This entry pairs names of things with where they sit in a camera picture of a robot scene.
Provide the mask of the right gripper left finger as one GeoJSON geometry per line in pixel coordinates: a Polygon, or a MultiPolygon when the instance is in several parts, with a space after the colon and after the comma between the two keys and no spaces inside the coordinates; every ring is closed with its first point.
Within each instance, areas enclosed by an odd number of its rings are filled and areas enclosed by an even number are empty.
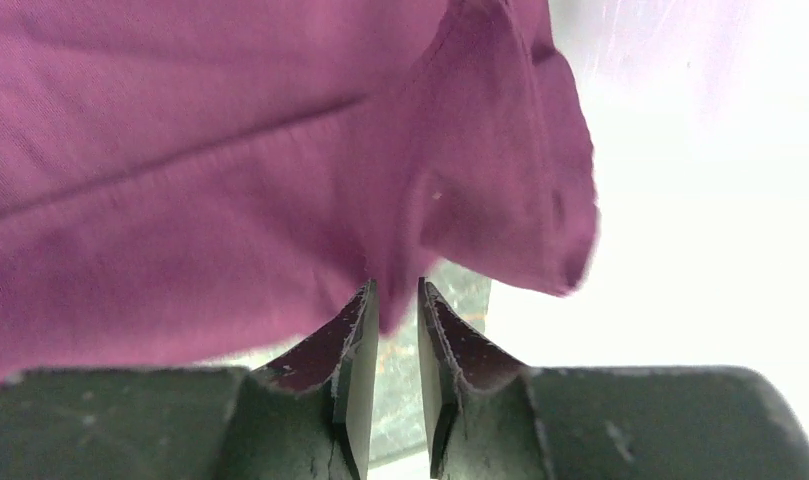
{"type": "Polygon", "coordinates": [[[0,384],[0,479],[362,479],[375,281],[266,365],[34,369],[0,384]]]}

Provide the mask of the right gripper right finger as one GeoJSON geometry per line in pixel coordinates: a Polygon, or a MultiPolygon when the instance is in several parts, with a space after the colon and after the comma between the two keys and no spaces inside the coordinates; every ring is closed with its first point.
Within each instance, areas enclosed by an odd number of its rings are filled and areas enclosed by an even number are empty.
{"type": "Polygon", "coordinates": [[[755,371],[533,367],[431,282],[417,296],[434,479],[809,479],[809,440],[755,371]]]}

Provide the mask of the purple cloth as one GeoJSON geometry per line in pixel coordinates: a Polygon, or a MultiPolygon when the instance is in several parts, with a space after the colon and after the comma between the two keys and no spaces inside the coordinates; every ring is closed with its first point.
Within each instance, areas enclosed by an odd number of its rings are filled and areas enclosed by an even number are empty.
{"type": "Polygon", "coordinates": [[[0,380],[314,331],[440,259],[562,296],[592,143],[544,1],[0,1],[0,380]]]}

